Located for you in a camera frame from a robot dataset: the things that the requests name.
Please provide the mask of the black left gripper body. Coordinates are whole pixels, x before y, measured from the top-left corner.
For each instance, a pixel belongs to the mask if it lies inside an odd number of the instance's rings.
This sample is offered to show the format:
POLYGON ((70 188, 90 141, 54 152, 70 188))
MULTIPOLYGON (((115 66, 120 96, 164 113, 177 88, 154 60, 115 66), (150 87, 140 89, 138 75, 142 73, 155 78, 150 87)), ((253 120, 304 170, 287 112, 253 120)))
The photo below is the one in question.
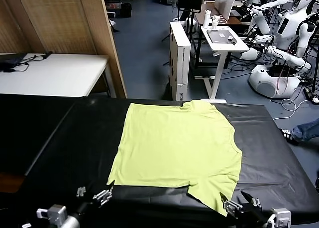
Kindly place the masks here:
POLYGON ((100 206, 99 201, 93 198, 80 198, 71 209, 71 215, 85 215, 95 211, 100 206))

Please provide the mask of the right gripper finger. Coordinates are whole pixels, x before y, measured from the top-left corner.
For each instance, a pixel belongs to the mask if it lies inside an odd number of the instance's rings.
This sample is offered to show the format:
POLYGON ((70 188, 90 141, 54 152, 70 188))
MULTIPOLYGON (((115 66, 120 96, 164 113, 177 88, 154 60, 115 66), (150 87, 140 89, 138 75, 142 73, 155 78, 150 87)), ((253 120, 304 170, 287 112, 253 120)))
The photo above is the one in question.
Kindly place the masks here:
POLYGON ((223 193, 220 192, 223 208, 233 217, 240 217, 243 214, 243 206, 232 200, 229 200, 223 193))
POLYGON ((261 210, 261 202, 258 198, 253 197, 252 195, 250 195, 249 193, 245 191, 241 191, 241 194, 248 201, 248 203, 250 203, 254 208, 261 210))

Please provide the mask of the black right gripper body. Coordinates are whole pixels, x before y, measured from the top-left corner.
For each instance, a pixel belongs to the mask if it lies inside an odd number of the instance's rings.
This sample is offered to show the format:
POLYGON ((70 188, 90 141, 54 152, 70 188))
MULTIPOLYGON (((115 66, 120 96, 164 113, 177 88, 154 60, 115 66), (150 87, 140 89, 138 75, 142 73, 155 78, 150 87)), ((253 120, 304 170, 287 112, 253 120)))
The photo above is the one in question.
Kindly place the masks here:
POLYGON ((237 228, 263 228, 268 220, 261 208, 251 203, 241 204, 235 211, 235 218, 237 228))

